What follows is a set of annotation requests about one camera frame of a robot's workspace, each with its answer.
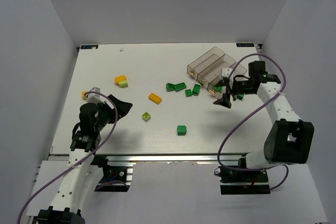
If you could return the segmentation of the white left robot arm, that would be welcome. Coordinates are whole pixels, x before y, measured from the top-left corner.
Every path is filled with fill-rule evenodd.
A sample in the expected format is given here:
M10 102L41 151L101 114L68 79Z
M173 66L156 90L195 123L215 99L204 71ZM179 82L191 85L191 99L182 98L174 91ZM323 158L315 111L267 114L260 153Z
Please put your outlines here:
M125 117L132 103L124 102L113 95L101 101L102 95L90 91L88 102L79 109L79 122L71 136L68 172L60 177L61 183L47 209L41 209L37 223L84 223L84 209L96 186L106 177L107 159L96 155L105 140L102 129Z

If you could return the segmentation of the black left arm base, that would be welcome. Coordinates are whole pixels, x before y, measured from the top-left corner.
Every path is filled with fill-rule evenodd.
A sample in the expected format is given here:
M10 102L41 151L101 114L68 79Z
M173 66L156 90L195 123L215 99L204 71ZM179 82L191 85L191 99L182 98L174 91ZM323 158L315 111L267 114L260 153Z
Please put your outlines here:
M127 192L129 190L133 164L109 160L106 156L96 156L92 163L102 169L103 175L95 191L98 192Z

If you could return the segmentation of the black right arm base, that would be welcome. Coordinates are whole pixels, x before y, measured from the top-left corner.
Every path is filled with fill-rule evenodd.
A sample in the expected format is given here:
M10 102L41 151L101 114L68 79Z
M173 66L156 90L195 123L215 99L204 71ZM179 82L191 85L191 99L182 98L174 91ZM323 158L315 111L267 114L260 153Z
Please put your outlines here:
M240 172L217 167L214 175L220 180L222 195L266 195L270 194L266 172Z

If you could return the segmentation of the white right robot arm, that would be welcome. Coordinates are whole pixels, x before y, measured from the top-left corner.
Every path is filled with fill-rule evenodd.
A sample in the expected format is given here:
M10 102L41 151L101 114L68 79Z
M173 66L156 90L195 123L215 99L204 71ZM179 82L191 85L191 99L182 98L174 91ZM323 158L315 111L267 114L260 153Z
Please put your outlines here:
M266 71L264 61L248 65L248 77L232 77L232 68L222 69L219 84L226 87L216 105L232 106L231 99L239 95L255 94L263 102L272 122L272 128L262 149L244 154L233 170L259 171L276 165L304 164L307 162L314 134L311 122L303 121L290 106L282 88L285 83L277 75Z

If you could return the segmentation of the green lego plate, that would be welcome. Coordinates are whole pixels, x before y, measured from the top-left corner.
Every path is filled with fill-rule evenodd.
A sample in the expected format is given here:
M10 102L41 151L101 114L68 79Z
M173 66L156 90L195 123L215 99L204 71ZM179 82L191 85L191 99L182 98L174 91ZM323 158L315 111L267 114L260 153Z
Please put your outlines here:
M179 92L181 90L186 89L186 84L184 82L181 82L181 83L175 84L174 87L175 87L175 91Z
M166 84L166 90L167 92L175 91L175 85L172 83L167 83Z

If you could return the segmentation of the green curved lego brick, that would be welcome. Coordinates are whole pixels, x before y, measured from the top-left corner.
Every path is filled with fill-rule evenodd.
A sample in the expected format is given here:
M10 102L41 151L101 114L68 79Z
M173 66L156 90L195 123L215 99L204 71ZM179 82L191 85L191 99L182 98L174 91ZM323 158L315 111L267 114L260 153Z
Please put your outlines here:
M187 133L187 127L185 125L178 125L177 126L177 134L178 135L185 135Z

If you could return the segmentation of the small green lego brick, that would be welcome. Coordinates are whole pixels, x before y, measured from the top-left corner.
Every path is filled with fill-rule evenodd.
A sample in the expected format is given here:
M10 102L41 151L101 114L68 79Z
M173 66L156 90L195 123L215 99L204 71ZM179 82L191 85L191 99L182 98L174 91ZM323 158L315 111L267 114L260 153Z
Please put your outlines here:
M237 99L242 100L243 98L244 98L244 95L243 95L243 94L239 94L239 95L237 95Z

